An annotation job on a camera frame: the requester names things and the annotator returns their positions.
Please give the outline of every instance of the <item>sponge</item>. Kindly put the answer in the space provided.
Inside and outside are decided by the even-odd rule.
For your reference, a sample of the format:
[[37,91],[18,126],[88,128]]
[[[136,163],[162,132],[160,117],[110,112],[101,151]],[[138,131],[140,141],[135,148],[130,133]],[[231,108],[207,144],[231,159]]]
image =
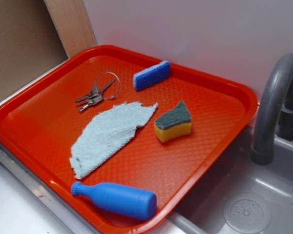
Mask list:
[[183,101],[155,120],[155,134],[162,142],[191,133],[191,115]]
[[161,63],[144,69],[134,74],[133,87],[139,91],[151,85],[157,84],[170,76],[170,62]]

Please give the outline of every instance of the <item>gray sink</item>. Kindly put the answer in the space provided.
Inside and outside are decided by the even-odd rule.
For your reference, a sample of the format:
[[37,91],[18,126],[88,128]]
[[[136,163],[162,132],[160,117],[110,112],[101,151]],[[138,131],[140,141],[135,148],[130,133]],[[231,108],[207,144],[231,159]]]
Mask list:
[[277,137],[273,162],[261,166],[251,142],[248,127],[175,209],[198,227],[191,233],[293,234],[293,143]]

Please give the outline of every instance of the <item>cloth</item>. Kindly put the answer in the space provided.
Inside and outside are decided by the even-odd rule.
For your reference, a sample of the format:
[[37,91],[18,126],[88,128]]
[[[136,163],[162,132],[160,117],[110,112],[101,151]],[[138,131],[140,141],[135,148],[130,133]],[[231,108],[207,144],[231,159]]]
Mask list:
[[123,103],[95,116],[71,148],[69,160],[75,178],[84,178],[126,145],[136,129],[146,125],[157,105]]

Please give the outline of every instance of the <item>blue plastic bottle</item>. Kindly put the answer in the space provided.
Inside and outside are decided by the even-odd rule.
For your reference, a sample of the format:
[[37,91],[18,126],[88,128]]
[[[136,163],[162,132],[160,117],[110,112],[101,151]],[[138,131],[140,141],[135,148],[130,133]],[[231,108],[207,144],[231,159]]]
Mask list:
[[96,206],[106,211],[141,220],[149,220],[156,211],[155,193],[120,184],[100,183],[85,186],[75,182],[71,192],[74,196],[89,197]]

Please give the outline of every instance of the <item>sink drain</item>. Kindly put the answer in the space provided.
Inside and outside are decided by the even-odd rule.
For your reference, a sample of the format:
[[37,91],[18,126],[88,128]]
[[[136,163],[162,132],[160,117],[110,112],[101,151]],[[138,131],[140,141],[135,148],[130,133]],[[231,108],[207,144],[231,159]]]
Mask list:
[[271,221],[268,205],[256,195],[239,194],[224,206],[226,223],[243,234],[256,234],[265,230]]

